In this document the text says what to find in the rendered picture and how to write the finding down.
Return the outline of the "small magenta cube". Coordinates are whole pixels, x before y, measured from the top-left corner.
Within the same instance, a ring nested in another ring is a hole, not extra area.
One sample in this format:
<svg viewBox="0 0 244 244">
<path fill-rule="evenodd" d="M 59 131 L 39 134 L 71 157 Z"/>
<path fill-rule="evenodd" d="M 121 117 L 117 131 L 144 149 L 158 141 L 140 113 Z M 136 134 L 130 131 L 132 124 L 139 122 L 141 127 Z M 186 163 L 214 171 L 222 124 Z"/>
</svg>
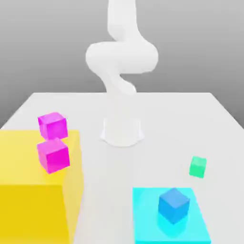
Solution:
<svg viewBox="0 0 244 244">
<path fill-rule="evenodd" d="M 70 166 L 69 148 L 59 138 L 37 144 L 41 166 L 48 174 Z"/>
<path fill-rule="evenodd" d="M 58 112 L 38 117 L 41 136 L 46 140 L 68 137 L 67 120 Z"/>
</svg>

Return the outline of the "small green cube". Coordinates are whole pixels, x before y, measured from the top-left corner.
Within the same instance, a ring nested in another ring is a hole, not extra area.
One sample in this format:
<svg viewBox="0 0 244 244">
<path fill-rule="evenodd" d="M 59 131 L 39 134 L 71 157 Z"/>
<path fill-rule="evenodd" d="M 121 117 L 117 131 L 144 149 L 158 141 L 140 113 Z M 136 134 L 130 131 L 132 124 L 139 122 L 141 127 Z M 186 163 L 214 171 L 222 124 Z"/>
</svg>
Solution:
<svg viewBox="0 0 244 244">
<path fill-rule="evenodd" d="M 189 174 L 198 178 L 204 178 L 206 163 L 206 158 L 194 156 L 190 164 Z"/>
</svg>

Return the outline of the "small blue cube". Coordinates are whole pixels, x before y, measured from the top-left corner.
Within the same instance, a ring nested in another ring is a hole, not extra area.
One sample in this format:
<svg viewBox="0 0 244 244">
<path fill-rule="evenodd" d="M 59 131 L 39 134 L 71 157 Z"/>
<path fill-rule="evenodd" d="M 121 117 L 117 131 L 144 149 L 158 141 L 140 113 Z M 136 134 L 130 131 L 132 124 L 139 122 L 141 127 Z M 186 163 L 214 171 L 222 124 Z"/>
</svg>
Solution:
<svg viewBox="0 0 244 244">
<path fill-rule="evenodd" d="M 171 224 L 176 224 L 188 215 L 190 198 L 177 188 L 159 196 L 158 212 Z"/>
</svg>

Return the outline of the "large cyan box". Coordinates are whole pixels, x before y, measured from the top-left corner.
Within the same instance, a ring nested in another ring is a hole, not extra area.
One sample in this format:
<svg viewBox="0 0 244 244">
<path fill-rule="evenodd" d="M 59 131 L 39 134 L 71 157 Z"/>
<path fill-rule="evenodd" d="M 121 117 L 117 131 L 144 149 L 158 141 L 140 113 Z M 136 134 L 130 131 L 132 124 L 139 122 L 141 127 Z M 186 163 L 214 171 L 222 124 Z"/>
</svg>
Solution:
<svg viewBox="0 0 244 244">
<path fill-rule="evenodd" d="M 177 188 L 190 198 L 188 215 L 171 224 L 158 212 L 159 196 L 171 188 L 134 187 L 132 209 L 135 244 L 211 244 L 192 188 Z"/>
</svg>

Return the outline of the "large yellow box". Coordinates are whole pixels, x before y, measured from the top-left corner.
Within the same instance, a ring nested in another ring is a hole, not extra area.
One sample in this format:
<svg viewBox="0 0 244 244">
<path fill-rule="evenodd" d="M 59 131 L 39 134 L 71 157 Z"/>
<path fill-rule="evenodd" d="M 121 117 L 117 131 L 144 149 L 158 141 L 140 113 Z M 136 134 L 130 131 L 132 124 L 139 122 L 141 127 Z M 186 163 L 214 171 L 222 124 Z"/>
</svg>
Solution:
<svg viewBox="0 0 244 244">
<path fill-rule="evenodd" d="M 0 130 L 0 244 L 73 244 L 84 180 L 80 133 L 63 139 L 70 166 L 47 173 L 37 130 Z"/>
</svg>

